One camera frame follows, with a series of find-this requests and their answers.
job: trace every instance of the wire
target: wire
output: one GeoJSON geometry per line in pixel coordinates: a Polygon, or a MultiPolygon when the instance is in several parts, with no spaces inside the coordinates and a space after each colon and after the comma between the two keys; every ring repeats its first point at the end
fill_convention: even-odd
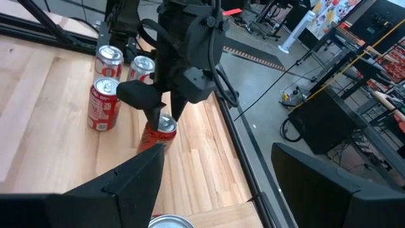
{"type": "MultiPolygon", "coordinates": [[[[389,36],[395,29],[397,29],[399,26],[401,26],[403,23],[405,22],[405,19],[402,19],[401,22],[399,22],[394,28],[392,28],[389,32],[387,32],[383,37],[381,37],[376,43],[374,43],[374,45],[372,45],[371,47],[374,48],[375,46],[377,46],[378,44],[381,43],[381,41],[383,41],[387,36],[389,36]]],[[[366,54],[366,52],[361,53],[361,55],[359,55],[354,61],[352,61],[350,64],[348,64],[342,71],[340,71],[337,76],[331,80],[329,83],[327,83],[326,85],[324,85],[321,89],[318,89],[316,92],[314,92],[312,95],[310,95],[309,98],[307,98],[307,101],[312,99],[314,96],[316,96],[318,93],[320,93],[322,90],[326,89],[326,87],[328,87],[330,84],[332,84],[333,82],[335,82],[340,76],[342,76],[342,74],[349,69],[355,62],[357,62],[361,57],[363,57],[366,54]]],[[[295,108],[293,108],[293,110],[295,110],[296,108],[300,107],[302,105],[299,104],[297,105],[295,108]]]]}
{"type": "Polygon", "coordinates": [[[252,108],[263,96],[265,96],[266,95],[266,93],[271,89],[271,88],[273,88],[273,86],[287,73],[287,72],[289,72],[294,66],[296,65],[296,63],[294,63],[292,66],[290,66],[290,68],[288,68],[286,71],[284,71],[284,73],[283,74],[281,74],[281,76],[279,76],[278,77],[278,79],[276,80],[276,81],[274,81],[273,83],[272,83],[272,85],[269,87],[269,88],[267,88],[267,90],[264,92],[264,93],[262,93],[262,95],[260,95],[260,97],[257,99],[257,100],[255,100],[254,102],[253,102],[253,104],[251,104],[249,107],[247,107],[241,114],[239,114],[239,116],[237,116],[235,119],[234,119],[234,121],[236,121],[237,119],[239,119],[239,117],[241,117],[247,110],[249,110],[250,108],[252,108]]]}
{"type": "MultiPolygon", "coordinates": [[[[334,59],[337,55],[338,55],[338,54],[333,55],[329,60],[327,60],[327,61],[325,62],[325,64],[328,63],[329,61],[331,61],[332,59],[334,59]]],[[[307,74],[309,74],[309,73],[312,73],[312,72],[314,72],[315,70],[317,70],[317,69],[319,69],[319,68],[321,68],[321,67],[322,67],[322,66],[320,65],[320,66],[318,66],[318,67],[316,67],[316,68],[314,68],[314,69],[312,69],[312,70],[306,72],[305,74],[301,75],[295,82],[293,82],[291,85],[287,86],[287,87],[282,91],[282,94],[284,94],[284,92],[285,92],[288,88],[290,88],[291,86],[295,85],[295,84],[296,84],[297,82],[299,82],[301,79],[305,78],[305,75],[307,75],[307,74]]]]}
{"type": "Polygon", "coordinates": [[[82,10],[83,10],[83,14],[84,14],[84,20],[87,21],[87,15],[86,15],[86,10],[84,9],[83,0],[81,0],[81,2],[82,2],[82,10]]]}
{"type": "Polygon", "coordinates": [[[290,139],[290,138],[287,137],[288,130],[285,128],[285,125],[287,124],[288,121],[291,121],[290,117],[285,119],[284,122],[280,126],[280,135],[281,135],[281,137],[283,137],[283,139],[285,139],[286,141],[291,142],[291,143],[296,143],[296,142],[300,141],[302,139],[302,134],[305,132],[305,125],[302,122],[302,120],[300,120],[298,118],[296,120],[301,123],[302,127],[301,127],[301,133],[295,139],[290,139]]]}
{"type": "Polygon", "coordinates": [[[367,164],[365,164],[365,163],[360,164],[360,165],[355,165],[355,166],[351,167],[350,169],[347,169],[347,171],[350,172],[350,170],[353,170],[353,169],[355,169],[355,168],[357,168],[357,167],[360,167],[360,166],[366,166],[366,165],[367,165],[367,164]]]}
{"type": "Polygon", "coordinates": [[[48,10],[48,12],[51,12],[51,9],[49,8],[49,5],[48,5],[48,1],[44,0],[44,2],[45,2],[45,6],[46,6],[46,9],[48,10]]]}
{"type": "Polygon", "coordinates": [[[276,16],[278,16],[280,14],[281,8],[279,7],[279,5],[274,5],[273,8],[275,8],[275,9],[273,10],[273,12],[270,13],[271,16],[265,15],[265,17],[268,17],[271,19],[271,18],[275,18],[276,16]]]}
{"type": "Polygon", "coordinates": [[[339,167],[341,167],[340,163],[338,163],[337,161],[333,160],[331,157],[329,157],[328,154],[325,154],[327,156],[327,158],[329,158],[329,160],[333,161],[336,165],[338,165],[339,167]]]}
{"type": "Polygon", "coordinates": [[[139,44],[138,39],[135,38],[135,42],[138,44],[140,50],[145,51],[144,48],[139,44]]]}
{"type": "Polygon", "coordinates": [[[83,19],[81,19],[81,18],[76,18],[76,17],[72,17],[72,18],[70,18],[70,19],[74,19],[74,20],[76,20],[76,21],[83,22],[83,23],[85,23],[86,25],[88,25],[88,26],[90,27],[90,29],[94,30],[94,31],[97,32],[98,34],[100,33],[100,31],[99,31],[97,28],[95,28],[95,26],[92,25],[92,24],[91,24],[90,22],[88,22],[87,20],[83,20],[83,19]]]}
{"type": "MultiPolygon", "coordinates": [[[[215,9],[214,9],[214,17],[219,20],[221,18],[221,0],[212,0],[211,4],[215,4],[215,9]]],[[[235,92],[234,88],[232,87],[231,83],[228,80],[228,77],[224,75],[225,72],[222,72],[218,76],[218,72],[216,71],[215,68],[215,62],[214,62],[214,40],[215,40],[215,28],[211,29],[211,35],[209,36],[209,46],[208,46],[208,61],[209,61],[209,67],[211,70],[211,73],[213,74],[213,80],[215,85],[218,88],[218,92],[222,95],[224,100],[230,104],[233,107],[238,107],[239,106],[239,99],[237,96],[237,93],[235,92]],[[227,96],[221,82],[220,82],[220,77],[224,81],[224,83],[227,85],[229,88],[229,91],[231,92],[232,98],[231,99],[229,96],[227,96]]]]}

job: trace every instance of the soda can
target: soda can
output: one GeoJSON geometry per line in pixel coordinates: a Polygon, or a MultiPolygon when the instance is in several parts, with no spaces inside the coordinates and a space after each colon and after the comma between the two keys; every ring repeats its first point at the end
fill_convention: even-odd
{"type": "Polygon", "coordinates": [[[191,222],[178,215],[161,215],[149,222],[148,228],[195,228],[191,222]]]}
{"type": "Polygon", "coordinates": [[[99,77],[112,77],[119,80],[123,64],[124,57],[121,50],[110,45],[101,46],[96,53],[94,80],[99,77]]]}
{"type": "Polygon", "coordinates": [[[159,117],[159,125],[157,130],[153,130],[149,123],[146,123],[140,143],[138,145],[137,154],[151,148],[156,143],[165,145],[165,153],[170,149],[177,133],[176,120],[162,113],[159,117]]]}
{"type": "Polygon", "coordinates": [[[93,129],[110,130],[115,126],[121,105],[116,95],[119,83],[113,78],[100,77],[91,86],[87,123],[93,129]]]}
{"type": "Polygon", "coordinates": [[[144,82],[154,71],[154,62],[146,56],[136,56],[131,62],[127,80],[144,82]]]}

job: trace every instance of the black strap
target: black strap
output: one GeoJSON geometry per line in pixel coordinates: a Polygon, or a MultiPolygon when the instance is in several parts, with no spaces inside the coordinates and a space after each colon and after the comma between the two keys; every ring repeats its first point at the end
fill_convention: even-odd
{"type": "Polygon", "coordinates": [[[176,45],[175,41],[171,38],[171,35],[158,23],[151,19],[143,19],[138,24],[138,33],[139,35],[152,47],[157,48],[158,42],[155,41],[144,29],[144,25],[149,26],[153,30],[155,30],[158,35],[160,35],[166,42],[168,42],[176,51],[178,51],[178,45],[176,45]]]}

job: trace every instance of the red soda can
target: red soda can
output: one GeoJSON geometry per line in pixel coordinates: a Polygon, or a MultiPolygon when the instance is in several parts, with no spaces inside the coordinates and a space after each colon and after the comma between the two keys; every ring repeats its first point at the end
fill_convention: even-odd
{"type": "Polygon", "coordinates": [[[94,80],[99,77],[121,77],[124,57],[122,51],[110,45],[101,46],[96,53],[94,63],[94,80]]]}
{"type": "Polygon", "coordinates": [[[142,137],[140,138],[140,143],[138,145],[137,154],[151,148],[155,144],[165,145],[165,153],[170,149],[171,143],[173,142],[177,133],[177,123],[176,120],[162,113],[159,117],[158,130],[153,130],[149,123],[146,123],[142,137]]]}
{"type": "Polygon", "coordinates": [[[131,62],[127,80],[139,80],[144,82],[154,71],[154,62],[146,56],[136,56],[131,62]]]}
{"type": "Polygon", "coordinates": [[[115,126],[121,101],[116,96],[120,82],[109,77],[96,79],[90,88],[87,123],[95,130],[110,130],[115,126]]]}

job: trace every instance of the black cable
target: black cable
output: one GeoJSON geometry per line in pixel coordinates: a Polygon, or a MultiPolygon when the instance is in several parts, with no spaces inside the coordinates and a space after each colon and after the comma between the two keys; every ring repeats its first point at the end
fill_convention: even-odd
{"type": "MultiPolygon", "coordinates": [[[[332,59],[334,59],[337,55],[338,55],[338,54],[333,55],[330,59],[328,59],[328,60],[325,62],[325,64],[328,63],[329,61],[331,61],[332,59]]],[[[306,76],[307,74],[312,73],[312,72],[314,72],[315,70],[317,70],[317,69],[319,69],[319,68],[321,68],[321,67],[322,67],[322,66],[319,65],[318,67],[316,67],[316,68],[314,68],[314,69],[312,69],[312,70],[310,70],[310,71],[304,73],[303,75],[299,75],[299,78],[298,78],[295,82],[291,83],[291,85],[289,85],[288,87],[286,87],[286,88],[283,90],[283,93],[284,93],[288,88],[290,88],[291,86],[293,86],[293,85],[295,85],[297,82],[299,82],[301,79],[305,78],[305,76],[306,76]]]]}
{"type": "Polygon", "coordinates": [[[84,9],[84,3],[83,0],[82,1],[82,10],[83,10],[83,14],[84,14],[84,20],[87,21],[87,15],[86,15],[86,10],[84,9]]]}
{"type": "Polygon", "coordinates": [[[88,26],[90,27],[90,29],[94,30],[94,31],[97,32],[97,33],[100,33],[100,31],[99,31],[97,28],[95,28],[95,26],[92,25],[92,24],[91,24],[90,22],[88,22],[87,20],[83,20],[83,19],[81,19],[81,18],[76,18],[76,17],[71,17],[70,19],[74,19],[74,20],[76,20],[76,21],[83,22],[83,23],[85,23],[86,25],[88,25],[88,26]]]}
{"type": "Polygon", "coordinates": [[[267,90],[257,99],[257,100],[255,100],[255,102],[253,102],[253,104],[251,104],[249,107],[247,107],[241,114],[239,114],[239,116],[238,117],[236,117],[235,119],[234,119],[234,121],[236,121],[237,119],[239,119],[239,117],[241,117],[247,110],[249,110],[250,108],[252,108],[264,95],[266,95],[266,93],[271,89],[271,88],[273,88],[273,86],[288,72],[288,71],[290,71],[294,66],[295,66],[296,64],[294,63],[292,66],[290,66],[290,68],[288,68],[283,74],[281,74],[281,76],[279,76],[279,78],[274,82],[274,83],[272,83],[272,85],[269,87],[269,88],[267,88],[267,90]]]}
{"type": "Polygon", "coordinates": [[[135,42],[138,44],[139,48],[140,48],[142,51],[145,51],[144,48],[139,44],[139,41],[138,41],[136,38],[135,38],[135,42]]]}
{"type": "Polygon", "coordinates": [[[44,2],[45,2],[45,6],[46,6],[46,9],[48,10],[48,12],[51,12],[51,9],[49,8],[49,5],[48,5],[48,1],[44,0],[44,2]]]}
{"type": "Polygon", "coordinates": [[[276,16],[278,16],[281,12],[281,8],[279,7],[279,5],[275,6],[275,9],[273,10],[273,12],[270,13],[271,17],[269,16],[269,18],[275,18],[276,16]]]}
{"type": "Polygon", "coordinates": [[[336,165],[338,165],[340,167],[340,163],[337,163],[335,160],[333,160],[331,157],[329,157],[328,154],[325,154],[327,156],[327,158],[331,161],[333,161],[336,165]]]}
{"type": "Polygon", "coordinates": [[[148,18],[141,20],[138,24],[138,33],[145,42],[154,48],[157,48],[158,46],[158,42],[145,31],[144,25],[155,30],[178,53],[178,45],[175,43],[171,35],[160,24],[148,18]]]}
{"type": "Polygon", "coordinates": [[[355,168],[357,168],[357,167],[360,167],[360,166],[366,166],[366,165],[367,165],[367,164],[365,164],[365,163],[360,164],[360,165],[355,165],[355,166],[351,167],[350,169],[348,169],[347,171],[350,172],[350,170],[353,170],[353,169],[355,169],[355,168]]]}
{"type": "MultiPolygon", "coordinates": [[[[221,0],[211,0],[211,4],[215,4],[214,8],[214,17],[217,20],[221,19],[221,0]]],[[[230,104],[233,107],[238,107],[239,106],[239,99],[238,95],[235,92],[234,88],[232,87],[231,83],[228,80],[228,77],[224,75],[225,72],[222,72],[218,76],[218,72],[216,71],[215,68],[215,62],[214,62],[214,40],[215,40],[215,28],[211,29],[211,35],[209,36],[209,45],[208,45],[208,60],[209,60],[209,67],[211,70],[211,73],[213,74],[213,81],[218,88],[218,92],[221,94],[221,96],[224,98],[224,100],[230,104]],[[220,82],[220,77],[224,81],[224,83],[227,85],[229,91],[231,92],[232,98],[231,99],[229,96],[227,96],[221,82],[220,82]]]]}
{"type": "MultiPolygon", "coordinates": [[[[298,122],[301,123],[301,132],[303,134],[305,132],[305,125],[300,119],[296,119],[296,120],[298,120],[298,122]]],[[[288,130],[285,128],[285,125],[287,124],[288,121],[290,121],[290,117],[285,119],[284,122],[281,124],[281,126],[280,126],[280,135],[286,141],[291,142],[291,143],[296,143],[296,142],[298,142],[298,141],[300,141],[302,139],[302,134],[300,133],[299,136],[297,138],[295,138],[295,139],[288,138],[287,137],[288,130]]]]}

